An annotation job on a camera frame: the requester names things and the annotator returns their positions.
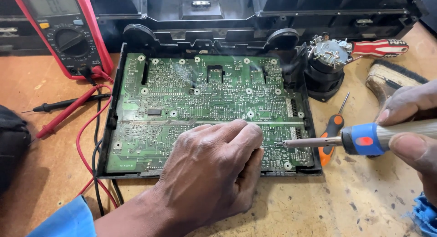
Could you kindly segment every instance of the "blue soldering iron handle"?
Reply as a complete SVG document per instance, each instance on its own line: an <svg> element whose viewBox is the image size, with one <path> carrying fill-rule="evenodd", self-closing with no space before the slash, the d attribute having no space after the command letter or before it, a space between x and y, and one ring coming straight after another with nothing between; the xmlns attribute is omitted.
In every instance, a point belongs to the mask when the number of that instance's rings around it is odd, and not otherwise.
<svg viewBox="0 0 437 237"><path fill-rule="evenodd" d="M437 119L386 127L376 123L350 126L342 129L341 138L346 153L350 155L382 155L390 150L391 137L403 132L413 132L437 139Z"/></svg>

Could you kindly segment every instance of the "blue sleeve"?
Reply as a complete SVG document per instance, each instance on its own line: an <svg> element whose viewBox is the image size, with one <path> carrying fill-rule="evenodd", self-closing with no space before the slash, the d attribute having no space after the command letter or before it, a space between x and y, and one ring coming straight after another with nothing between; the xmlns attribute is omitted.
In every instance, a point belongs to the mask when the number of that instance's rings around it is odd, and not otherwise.
<svg viewBox="0 0 437 237"><path fill-rule="evenodd" d="M83 196L66 204L27 237L96 237L93 215Z"/></svg>
<svg viewBox="0 0 437 237"><path fill-rule="evenodd" d="M415 198L412 219L426 237L437 237L437 209L431 205L423 193Z"/></svg>

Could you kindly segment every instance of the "stained wooden surface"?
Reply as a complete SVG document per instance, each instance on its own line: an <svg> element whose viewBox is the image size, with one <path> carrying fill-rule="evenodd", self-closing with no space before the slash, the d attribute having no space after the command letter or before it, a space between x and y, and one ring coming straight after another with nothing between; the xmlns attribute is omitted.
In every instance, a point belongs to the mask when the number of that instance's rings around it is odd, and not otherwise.
<svg viewBox="0 0 437 237"><path fill-rule="evenodd" d="M417 24L404 40L410 50L390 61L426 78L437 78L436 39ZM115 64L117 58L117 54L112 55ZM317 135L321 135L329 117L338 112L348 91L351 94L343 111L346 125L373 121L379 105L364 85L371 62L367 58L347 66L339 93L328 103L310 100ZM0 104L16 112L44 102L77 98L90 88L89 84L64 77L51 56L0 57L0 66ZM56 134L32 144L10 190L0 201L0 236L26 235L72 200L90 180L75 140L79 129L95 112L96 103L81 107ZM36 131L58 113L22 116ZM88 161L94 148L93 134L91 123L81 140ZM412 221L403 216L411 211L422 185L416 172L393 154L369 160L347 156L339 148L324 172L322 177L261 178L249 212L188 236L419 236ZM125 200L155 183L156 180L119 180ZM102 190L101 195L104 207L113 210ZM88 189L85 197L97 217L94 189Z"/></svg>

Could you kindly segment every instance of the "black cloth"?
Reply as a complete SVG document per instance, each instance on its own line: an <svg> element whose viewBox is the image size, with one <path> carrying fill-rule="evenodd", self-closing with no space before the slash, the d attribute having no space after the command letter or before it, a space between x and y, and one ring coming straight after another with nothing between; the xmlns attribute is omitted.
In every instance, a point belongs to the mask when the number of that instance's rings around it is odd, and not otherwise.
<svg viewBox="0 0 437 237"><path fill-rule="evenodd" d="M0 194L8 189L20 159L29 149L31 136L26 125L13 111L0 105Z"/></svg>

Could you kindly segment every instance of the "digital multimeter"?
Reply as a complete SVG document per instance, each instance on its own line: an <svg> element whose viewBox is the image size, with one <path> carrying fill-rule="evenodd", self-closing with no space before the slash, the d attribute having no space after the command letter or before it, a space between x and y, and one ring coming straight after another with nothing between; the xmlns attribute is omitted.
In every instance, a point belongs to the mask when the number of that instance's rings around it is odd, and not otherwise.
<svg viewBox="0 0 437 237"><path fill-rule="evenodd" d="M101 66L111 73L90 0L16 0L27 19L70 79L84 79L79 69Z"/></svg>

